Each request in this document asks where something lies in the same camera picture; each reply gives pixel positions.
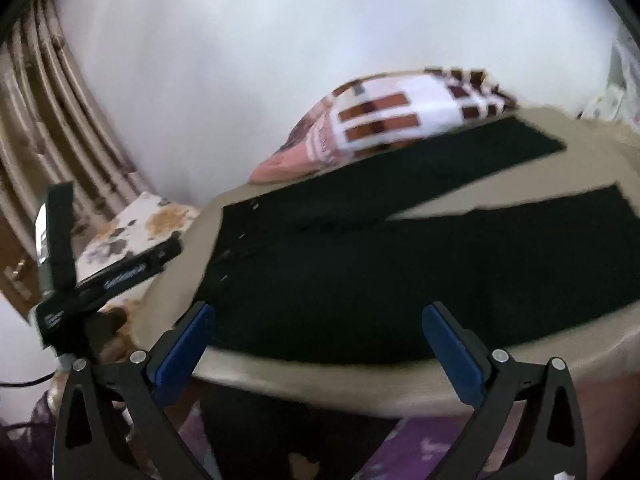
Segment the black pants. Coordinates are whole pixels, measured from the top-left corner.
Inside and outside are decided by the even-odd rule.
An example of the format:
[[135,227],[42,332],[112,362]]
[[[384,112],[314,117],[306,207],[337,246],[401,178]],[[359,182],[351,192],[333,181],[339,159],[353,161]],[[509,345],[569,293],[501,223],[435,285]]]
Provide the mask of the black pants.
[[195,294],[216,312],[212,345],[397,365],[430,357],[422,313],[435,301],[494,347],[626,307],[639,297],[639,218],[617,183],[409,214],[566,147],[509,117],[225,206]]

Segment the floral white pillow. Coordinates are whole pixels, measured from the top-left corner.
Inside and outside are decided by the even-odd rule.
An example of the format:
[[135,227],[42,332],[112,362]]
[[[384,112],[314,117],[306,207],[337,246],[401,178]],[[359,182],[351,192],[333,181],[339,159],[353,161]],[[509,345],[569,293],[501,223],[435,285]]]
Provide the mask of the floral white pillow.
[[184,232],[199,214],[194,206],[142,193],[90,240],[76,260],[78,280]]

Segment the purple floral floor cloth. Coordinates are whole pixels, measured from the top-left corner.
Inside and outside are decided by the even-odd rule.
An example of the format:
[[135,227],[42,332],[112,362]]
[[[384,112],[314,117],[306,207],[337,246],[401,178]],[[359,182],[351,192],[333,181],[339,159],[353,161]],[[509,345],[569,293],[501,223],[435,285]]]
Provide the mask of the purple floral floor cloth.
[[195,403],[179,434],[214,479],[424,479],[467,421],[240,396]]

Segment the beige striped curtain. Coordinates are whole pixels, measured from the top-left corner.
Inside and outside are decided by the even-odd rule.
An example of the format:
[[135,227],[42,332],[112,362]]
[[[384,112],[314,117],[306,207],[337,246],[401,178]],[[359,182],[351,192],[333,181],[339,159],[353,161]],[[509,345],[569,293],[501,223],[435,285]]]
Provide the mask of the beige striped curtain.
[[30,0],[1,45],[1,213],[26,252],[51,184],[74,186],[74,237],[101,231],[149,185],[81,75],[54,0]]

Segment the white patterned crumpled cloth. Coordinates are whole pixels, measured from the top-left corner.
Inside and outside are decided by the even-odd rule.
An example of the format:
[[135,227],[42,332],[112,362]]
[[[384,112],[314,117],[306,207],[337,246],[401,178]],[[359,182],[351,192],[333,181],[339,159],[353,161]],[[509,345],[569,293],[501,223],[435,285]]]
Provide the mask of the white patterned crumpled cloth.
[[622,122],[639,132],[639,47],[625,25],[620,25],[613,40],[608,82],[579,117]]

